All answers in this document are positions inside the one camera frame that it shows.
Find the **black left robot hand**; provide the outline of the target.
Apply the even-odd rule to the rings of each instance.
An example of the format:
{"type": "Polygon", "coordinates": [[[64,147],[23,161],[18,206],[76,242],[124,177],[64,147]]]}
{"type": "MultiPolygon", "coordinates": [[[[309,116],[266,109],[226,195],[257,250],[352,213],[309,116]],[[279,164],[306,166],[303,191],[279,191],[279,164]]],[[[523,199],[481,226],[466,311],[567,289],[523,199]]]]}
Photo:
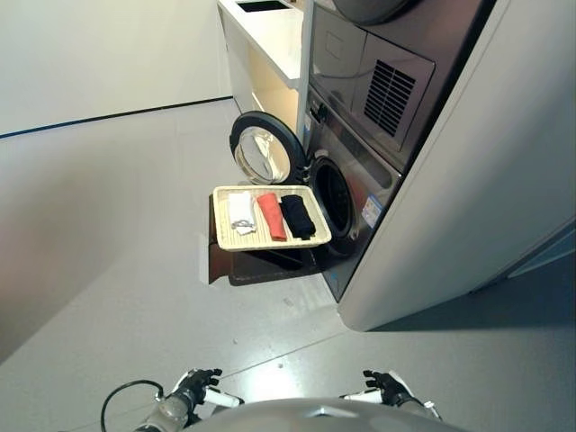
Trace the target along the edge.
{"type": "Polygon", "coordinates": [[[245,402],[238,396],[220,391],[216,386],[220,382],[222,370],[197,369],[185,373],[175,384],[172,395],[183,397],[191,406],[210,404],[223,408],[236,408],[245,402]]]}

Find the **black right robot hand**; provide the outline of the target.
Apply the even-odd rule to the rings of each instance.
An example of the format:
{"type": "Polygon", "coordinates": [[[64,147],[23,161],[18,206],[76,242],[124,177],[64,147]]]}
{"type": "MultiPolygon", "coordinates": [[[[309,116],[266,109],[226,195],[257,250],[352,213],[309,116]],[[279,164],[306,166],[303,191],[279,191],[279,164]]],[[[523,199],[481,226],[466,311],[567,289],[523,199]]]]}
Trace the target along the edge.
{"type": "Polygon", "coordinates": [[[367,389],[341,395],[340,399],[363,401],[397,408],[409,402],[416,403],[420,407],[425,406],[393,370],[381,373],[368,369],[363,370],[363,376],[366,379],[365,385],[367,389]]]}

